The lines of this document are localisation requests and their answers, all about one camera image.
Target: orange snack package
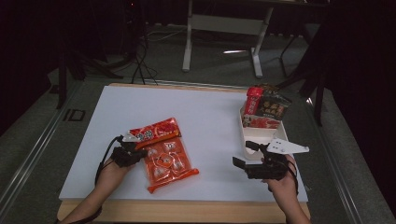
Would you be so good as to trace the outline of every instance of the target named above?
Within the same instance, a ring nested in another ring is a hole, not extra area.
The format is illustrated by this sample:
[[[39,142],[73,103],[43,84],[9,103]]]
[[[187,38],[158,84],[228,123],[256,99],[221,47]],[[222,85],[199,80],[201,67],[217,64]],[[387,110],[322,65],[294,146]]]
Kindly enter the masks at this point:
[[[150,131],[150,137],[137,145],[137,147],[148,152],[144,162],[150,193],[174,181],[199,174],[198,169],[191,167],[181,139],[180,129],[174,118],[166,119],[140,130],[143,133]]]

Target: white box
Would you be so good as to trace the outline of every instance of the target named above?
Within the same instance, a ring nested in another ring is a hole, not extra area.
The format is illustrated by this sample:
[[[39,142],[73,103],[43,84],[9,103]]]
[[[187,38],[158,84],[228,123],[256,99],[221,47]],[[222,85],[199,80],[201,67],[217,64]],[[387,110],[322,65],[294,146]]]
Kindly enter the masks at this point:
[[[245,158],[250,161],[260,161],[263,157],[262,152],[254,151],[248,147],[245,147],[246,141],[252,141],[258,144],[267,145],[271,143],[271,141],[276,137],[285,141],[289,141],[286,136],[286,131],[283,126],[283,122],[280,122],[280,125],[277,129],[264,129],[264,128],[244,128],[242,124],[242,113],[243,108],[240,110],[239,116],[239,127],[241,130],[242,137],[242,148],[244,149]]]

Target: table leg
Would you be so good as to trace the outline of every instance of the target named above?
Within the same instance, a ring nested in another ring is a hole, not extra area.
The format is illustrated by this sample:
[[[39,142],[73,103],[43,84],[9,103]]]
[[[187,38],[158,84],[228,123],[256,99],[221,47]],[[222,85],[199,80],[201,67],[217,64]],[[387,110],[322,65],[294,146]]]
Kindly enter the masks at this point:
[[[189,0],[189,17],[187,18],[187,43],[184,50],[183,72],[190,71],[191,62],[191,20],[192,20],[192,0]]]
[[[262,41],[264,40],[265,33],[267,31],[273,10],[274,10],[273,7],[267,9],[265,19],[262,22],[262,28],[259,32],[259,38],[257,40],[256,48],[251,49],[254,74],[256,75],[257,78],[262,78],[262,65],[260,64],[259,52],[260,52],[260,48],[262,47]]]

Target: food package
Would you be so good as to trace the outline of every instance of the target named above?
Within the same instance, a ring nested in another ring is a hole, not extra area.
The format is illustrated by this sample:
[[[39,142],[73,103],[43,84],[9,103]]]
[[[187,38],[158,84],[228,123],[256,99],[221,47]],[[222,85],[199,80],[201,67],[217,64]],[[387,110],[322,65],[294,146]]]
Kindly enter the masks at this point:
[[[130,134],[140,139],[136,148],[148,152],[144,163],[150,193],[174,181],[199,174],[198,169],[191,167],[175,118],[133,129]]]
[[[247,90],[242,114],[244,128],[276,129],[283,119],[291,100],[279,94],[278,88],[261,84]]]

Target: human arm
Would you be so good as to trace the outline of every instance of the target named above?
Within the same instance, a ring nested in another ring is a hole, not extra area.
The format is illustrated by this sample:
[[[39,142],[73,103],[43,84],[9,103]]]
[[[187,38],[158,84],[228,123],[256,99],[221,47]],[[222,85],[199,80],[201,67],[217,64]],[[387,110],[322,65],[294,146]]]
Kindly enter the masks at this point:
[[[113,160],[107,160],[99,174],[95,188],[60,223],[73,223],[95,214],[111,193],[121,184],[132,167],[119,167]]]
[[[295,164],[293,157],[286,155],[286,158],[288,161]],[[292,164],[289,164],[289,167],[294,173],[296,172]],[[286,219],[290,224],[311,223],[298,202],[294,177],[290,172],[287,172],[285,177],[280,180],[265,179],[263,182],[268,184],[268,187],[274,194],[277,204],[285,213]]]

